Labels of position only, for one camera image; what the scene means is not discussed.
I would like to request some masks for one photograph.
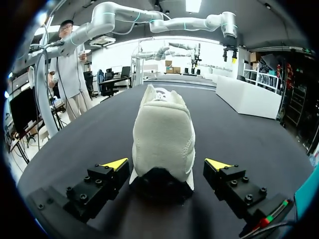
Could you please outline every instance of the ceiling light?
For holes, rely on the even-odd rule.
[[[186,11],[199,12],[201,0],[186,0]]]
[[[48,14],[46,14],[46,12],[41,12],[36,16],[37,21],[40,23],[40,25],[42,26],[43,24],[45,24],[46,19],[48,18]]]
[[[269,10],[271,9],[271,6],[268,3],[265,3],[265,7]]]
[[[54,26],[50,26],[48,27],[48,32],[51,33],[51,32],[58,32],[59,31],[59,28],[60,26],[58,25],[54,25]],[[73,31],[75,31],[76,29],[78,29],[79,26],[73,26]],[[43,33],[45,32],[45,29],[44,27],[40,27],[36,32],[35,32],[35,36],[38,36],[38,35],[42,35]]]

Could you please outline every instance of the office chair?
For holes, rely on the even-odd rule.
[[[240,80],[240,81],[246,82],[245,77],[243,77],[243,76],[241,76],[241,75],[238,75],[238,76],[237,76],[237,79]]]

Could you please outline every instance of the screw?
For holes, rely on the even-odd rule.
[[[44,205],[39,204],[39,205],[38,205],[38,208],[39,208],[40,210],[42,210],[42,209],[44,208]]]
[[[251,203],[251,202],[253,201],[253,195],[247,194],[247,195],[245,196],[245,201],[246,201],[247,203]]]
[[[46,200],[47,204],[52,204],[53,203],[53,199],[52,198],[48,198],[48,200]]]
[[[86,177],[84,178],[84,182],[86,182],[86,183],[90,182],[90,180],[91,180],[90,176],[86,176]]]
[[[80,200],[85,203],[88,200],[88,196],[86,196],[86,194],[81,194]]]
[[[232,180],[232,181],[230,182],[230,186],[236,187],[236,186],[237,186],[237,180]]]
[[[262,187],[262,188],[259,190],[259,192],[260,192],[261,194],[265,194],[265,193],[267,193],[267,188]]]
[[[248,181],[249,181],[249,178],[248,178],[248,177],[246,177],[246,176],[243,177],[243,182],[244,182],[244,183],[248,183]]]
[[[100,186],[102,184],[102,180],[101,179],[97,179],[95,180],[96,186]]]

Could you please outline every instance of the desk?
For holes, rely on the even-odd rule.
[[[61,109],[63,106],[64,106],[64,103],[60,103],[60,104],[58,104],[58,105],[55,106],[55,109],[51,109],[52,114],[56,114],[56,116],[57,116],[57,119],[58,119],[58,123],[59,123],[59,125],[60,125],[60,128],[63,128],[63,125],[62,125],[62,123],[60,122],[59,116],[58,116],[57,113],[59,112],[59,109]],[[37,126],[42,120],[43,120],[42,117],[39,116],[38,122],[33,122],[30,126],[28,126],[28,128],[25,129],[22,138],[23,138],[24,136],[26,136],[26,135],[27,135],[35,126]],[[28,164],[28,163],[30,162],[30,160],[28,159],[28,157],[27,157],[27,155],[25,154],[25,152],[24,152],[22,146],[20,145],[20,141],[21,141],[21,139],[15,139],[15,140],[13,140],[13,141],[11,142],[11,146],[10,146],[10,150],[9,150],[9,151],[12,152],[13,149],[14,149],[15,147],[17,147],[18,150],[19,150],[19,152],[21,153],[22,158],[23,158],[24,161]]]
[[[216,198],[204,179],[206,157],[243,166],[254,183],[267,187],[269,197],[280,192],[293,198],[311,174],[313,167],[306,154],[278,122],[240,115],[214,91],[165,88],[183,96],[194,124],[194,195],[183,206],[145,204],[129,190],[127,181],[117,198],[108,201],[88,225],[117,239],[150,235],[153,239],[235,239],[245,222]],[[111,97],[50,139],[22,174],[21,195],[25,198],[48,185],[65,195],[66,187],[80,182],[87,168],[96,163],[128,157],[132,170],[132,131],[145,89],[140,85]],[[287,220],[292,218],[293,211]]]
[[[102,91],[101,94],[102,96],[105,96],[103,95],[106,94],[106,95],[109,95],[110,97],[112,97],[115,93],[114,91],[114,84],[117,83],[117,82],[121,82],[121,81],[125,81],[125,80],[129,80],[130,78],[129,77],[118,77],[118,78],[113,78],[113,79],[110,79],[110,80],[106,80],[106,81],[103,81],[101,83],[99,83],[99,86],[104,86],[104,87],[107,87],[108,89],[106,91]]]
[[[23,140],[23,137],[25,137],[38,123],[40,123],[42,119],[40,119],[38,122],[34,122],[28,128],[25,129],[23,136],[21,137],[22,139],[15,139],[12,141],[11,146],[10,146],[10,152],[13,151],[15,147],[18,148],[19,152],[21,153],[22,158],[24,161],[28,164],[30,160],[28,159],[26,153],[24,152],[22,146],[20,145],[21,140]]]

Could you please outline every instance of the computer monitor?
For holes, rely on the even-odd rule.
[[[34,99],[34,88],[26,89],[10,101],[10,109],[16,132],[20,138],[25,135],[30,121],[36,121],[39,110]]]
[[[121,77],[129,77],[131,72],[131,67],[130,66],[123,66],[122,67],[122,72],[121,72]]]

